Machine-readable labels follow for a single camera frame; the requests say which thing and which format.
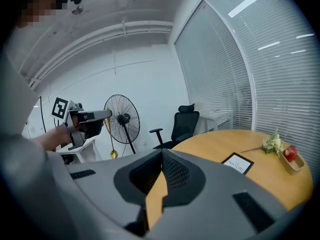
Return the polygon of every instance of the ceiling pipe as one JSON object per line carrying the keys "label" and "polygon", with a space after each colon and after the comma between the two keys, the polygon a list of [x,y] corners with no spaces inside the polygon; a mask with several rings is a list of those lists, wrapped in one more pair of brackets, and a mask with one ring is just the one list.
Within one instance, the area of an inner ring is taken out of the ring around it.
{"label": "ceiling pipe", "polygon": [[122,22],[121,24],[116,24],[108,26],[99,30],[96,30],[90,34],[87,34],[78,40],[72,42],[60,52],[54,55],[48,62],[41,67],[41,69],[35,74],[33,79],[30,80],[29,86],[34,89],[39,82],[60,66],[63,62],[68,60],[75,54],[100,43],[101,41],[106,41],[109,39],[121,37],[124,35],[132,34],[144,34],[144,33],[170,33],[173,27],[173,22],[168,21],[158,21],[158,20],[145,20],[145,21],[133,21],[133,22]]}

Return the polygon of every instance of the fan stand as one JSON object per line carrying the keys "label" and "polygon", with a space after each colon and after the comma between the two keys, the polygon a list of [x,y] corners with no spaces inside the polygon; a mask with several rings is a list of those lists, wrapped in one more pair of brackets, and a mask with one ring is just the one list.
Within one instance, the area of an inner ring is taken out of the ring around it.
{"label": "fan stand", "polygon": [[120,114],[116,117],[116,120],[119,123],[119,125],[124,128],[124,132],[125,132],[125,135],[129,141],[132,152],[135,154],[136,152],[135,152],[134,146],[132,145],[131,139],[129,137],[128,129],[126,127],[126,124],[128,124],[130,122],[130,119],[131,119],[131,116],[127,113]]}

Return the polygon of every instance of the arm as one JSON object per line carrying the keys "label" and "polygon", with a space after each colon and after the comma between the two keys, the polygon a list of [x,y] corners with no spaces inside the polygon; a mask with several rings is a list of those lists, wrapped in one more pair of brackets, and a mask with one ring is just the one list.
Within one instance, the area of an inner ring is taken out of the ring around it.
{"label": "arm", "polygon": [[71,143],[70,134],[64,123],[49,130],[45,134],[32,138],[31,141],[38,144],[46,151],[52,151],[57,146],[64,143]]}

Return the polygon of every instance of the ceiling light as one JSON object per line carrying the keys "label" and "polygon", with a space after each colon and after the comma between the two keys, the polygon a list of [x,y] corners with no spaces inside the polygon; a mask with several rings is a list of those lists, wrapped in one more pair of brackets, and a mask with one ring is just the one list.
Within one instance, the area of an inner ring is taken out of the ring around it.
{"label": "ceiling light", "polygon": [[295,39],[298,39],[298,38],[305,38],[305,37],[311,37],[311,36],[314,36],[315,34],[303,34],[303,35],[298,35]]}
{"label": "ceiling light", "polygon": [[291,54],[297,54],[297,53],[302,53],[305,52],[306,50],[297,50],[297,51],[293,51],[291,52]]}
{"label": "ceiling light", "polygon": [[270,44],[268,44],[268,45],[266,45],[266,46],[262,46],[262,47],[258,48],[258,50],[260,51],[260,50],[262,50],[262,49],[264,49],[264,48],[268,48],[268,47],[270,47],[270,46],[275,46],[275,45],[277,45],[277,44],[280,44],[280,42],[278,41],[278,42],[270,43]]}
{"label": "ceiling light", "polygon": [[238,13],[242,12],[244,9],[246,9],[249,5],[253,4],[257,0],[244,0],[242,3],[240,3],[236,8],[234,8],[232,11],[228,13],[228,15],[233,18]]}

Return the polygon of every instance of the office chair armrest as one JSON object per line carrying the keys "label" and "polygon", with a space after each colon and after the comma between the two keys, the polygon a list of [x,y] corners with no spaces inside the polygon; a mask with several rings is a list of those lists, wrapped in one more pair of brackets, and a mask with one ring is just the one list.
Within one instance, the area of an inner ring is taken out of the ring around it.
{"label": "office chair armrest", "polygon": [[152,133],[160,132],[162,130],[163,130],[162,128],[158,128],[158,129],[150,130],[149,133],[152,134]]}
{"label": "office chair armrest", "polygon": [[177,143],[180,143],[180,142],[185,141],[186,139],[191,138],[193,135],[194,135],[193,133],[186,133],[186,134],[181,135],[181,136],[179,136],[178,138],[176,138],[175,141],[176,141]]}

